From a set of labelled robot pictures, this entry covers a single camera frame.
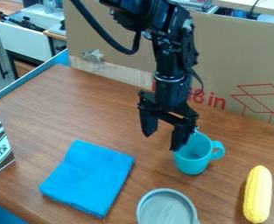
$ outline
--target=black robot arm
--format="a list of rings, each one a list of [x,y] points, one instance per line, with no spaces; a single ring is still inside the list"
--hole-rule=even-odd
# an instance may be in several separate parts
[[[138,50],[141,32],[152,41],[157,62],[155,92],[140,91],[138,103],[143,133],[149,137],[158,129],[158,120],[174,126],[170,149],[177,151],[196,129],[199,115],[186,103],[192,78],[201,84],[192,69],[198,53],[193,42],[194,25],[189,12],[167,0],[100,0],[110,8],[118,24],[135,32],[131,50],[112,39],[96,22],[80,0],[70,0],[90,25],[116,50],[133,54]]]

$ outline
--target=black cable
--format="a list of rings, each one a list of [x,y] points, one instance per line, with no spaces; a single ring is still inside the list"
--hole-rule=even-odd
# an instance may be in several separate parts
[[[200,95],[204,90],[203,81],[202,81],[201,77],[192,68],[189,69],[189,72],[200,83],[201,88],[198,93],[194,93],[186,86],[186,83],[185,83],[186,90],[190,95]]]
[[[134,54],[137,52],[140,39],[141,39],[141,31],[136,31],[135,38],[133,40],[132,49],[129,50],[118,42],[116,42],[103,28],[98,24],[95,18],[91,15],[91,13],[86,9],[86,7],[81,3],[80,0],[70,0],[72,4],[75,6],[76,10],[89,22],[89,24],[95,29],[98,34],[112,47],[114,47],[117,51],[121,53],[125,53],[128,55]]]
[[[253,10],[255,9],[255,6],[257,5],[258,2],[259,2],[259,0],[256,0],[255,3],[253,4],[251,11],[248,14],[248,18],[251,18]]]

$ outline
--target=blue cloth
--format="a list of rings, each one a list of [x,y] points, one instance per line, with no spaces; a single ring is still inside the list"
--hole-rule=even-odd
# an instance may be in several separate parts
[[[104,218],[133,163],[132,156],[76,140],[39,190],[53,200]]]

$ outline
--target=teal cup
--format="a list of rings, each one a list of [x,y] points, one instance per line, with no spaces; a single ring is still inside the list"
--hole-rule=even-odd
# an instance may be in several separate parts
[[[224,155],[225,148],[221,142],[212,141],[200,132],[191,135],[187,144],[173,153],[176,167],[189,175],[204,172],[210,160]]]

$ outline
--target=white panel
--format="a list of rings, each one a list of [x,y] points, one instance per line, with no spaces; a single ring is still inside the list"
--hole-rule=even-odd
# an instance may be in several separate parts
[[[52,57],[48,38],[42,32],[0,22],[0,39],[6,50],[42,61]]]

